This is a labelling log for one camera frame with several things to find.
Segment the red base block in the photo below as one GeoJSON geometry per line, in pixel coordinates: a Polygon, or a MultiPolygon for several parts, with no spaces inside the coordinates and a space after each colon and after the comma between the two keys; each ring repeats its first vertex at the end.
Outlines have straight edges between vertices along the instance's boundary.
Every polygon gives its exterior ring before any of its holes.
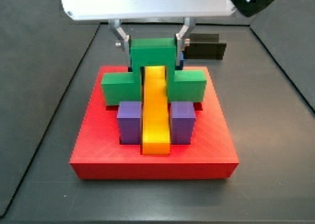
{"type": "Polygon", "coordinates": [[[124,66],[101,68],[86,114],[70,155],[72,168],[81,179],[220,179],[232,174],[239,158],[212,80],[205,67],[184,67],[205,72],[208,78],[203,111],[189,146],[170,146],[168,156],[140,154],[138,145],[118,144],[117,111],[105,107],[101,78],[104,73],[126,72],[124,66]]]}

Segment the table surface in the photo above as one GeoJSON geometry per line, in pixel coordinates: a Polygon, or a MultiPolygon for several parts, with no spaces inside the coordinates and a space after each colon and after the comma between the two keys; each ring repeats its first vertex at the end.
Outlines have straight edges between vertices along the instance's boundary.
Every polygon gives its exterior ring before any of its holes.
{"type": "MultiPolygon", "coordinates": [[[[180,25],[126,25],[133,38],[170,37],[180,25]]],[[[228,43],[207,65],[240,157],[229,179],[80,181],[68,163],[101,65],[124,65],[101,26],[80,64],[4,223],[29,221],[315,220],[315,120],[248,27],[197,26],[228,43]]]]}

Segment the yellow bar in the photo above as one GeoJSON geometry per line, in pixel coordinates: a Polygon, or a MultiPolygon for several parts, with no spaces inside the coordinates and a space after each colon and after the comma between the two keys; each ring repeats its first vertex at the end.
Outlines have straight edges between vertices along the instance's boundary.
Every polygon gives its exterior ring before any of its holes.
{"type": "Polygon", "coordinates": [[[146,66],[142,106],[142,154],[169,154],[165,67],[146,66]]]}

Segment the purple block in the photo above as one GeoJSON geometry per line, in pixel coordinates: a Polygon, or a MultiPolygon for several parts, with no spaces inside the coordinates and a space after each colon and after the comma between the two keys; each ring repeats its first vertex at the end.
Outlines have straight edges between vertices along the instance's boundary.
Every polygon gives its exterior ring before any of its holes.
{"type": "Polygon", "coordinates": [[[173,101],[170,103],[169,121],[172,145],[189,145],[196,121],[192,102],[173,101]]]}
{"type": "Polygon", "coordinates": [[[141,102],[122,101],[117,108],[117,126],[120,143],[140,145],[141,136],[141,102]]]}

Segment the toy block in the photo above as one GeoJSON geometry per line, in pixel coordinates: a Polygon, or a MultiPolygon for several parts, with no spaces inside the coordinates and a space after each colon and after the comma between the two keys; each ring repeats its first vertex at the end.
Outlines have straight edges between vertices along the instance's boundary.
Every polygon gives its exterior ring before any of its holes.
{"type": "Polygon", "coordinates": [[[105,74],[101,85],[106,106],[118,105],[121,101],[141,101],[141,88],[133,82],[132,72],[105,74]]]}
{"type": "Polygon", "coordinates": [[[118,143],[117,111],[106,110],[102,97],[102,74],[126,72],[126,67],[100,69],[78,136],[70,153],[70,166],[80,179],[176,180],[225,179],[239,164],[228,126],[212,86],[207,67],[184,67],[204,71],[208,80],[203,111],[196,111],[191,146],[172,146],[168,156],[140,154],[140,146],[118,143]]]}
{"type": "Polygon", "coordinates": [[[203,71],[174,71],[174,81],[166,85],[168,101],[203,102],[205,84],[203,71]]]}
{"type": "Polygon", "coordinates": [[[140,145],[141,136],[141,102],[121,101],[117,108],[117,125],[120,143],[140,145]]]}
{"type": "Polygon", "coordinates": [[[132,69],[138,74],[141,66],[164,65],[166,81],[173,78],[176,43],[173,38],[133,39],[130,46],[132,69]]]}
{"type": "Polygon", "coordinates": [[[174,101],[170,103],[169,124],[172,145],[189,145],[195,127],[196,114],[193,103],[174,101]]]}
{"type": "Polygon", "coordinates": [[[142,147],[144,155],[169,153],[169,124],[165,97],[165,67],[145,67],[142,100],[142,147]]]}
{"type": "Polygon", "coordinates": [[[219,42],[219,34],[192,33],[189,40],[183,51],[185,59],[223,59],[227,44],[219,42]]]}

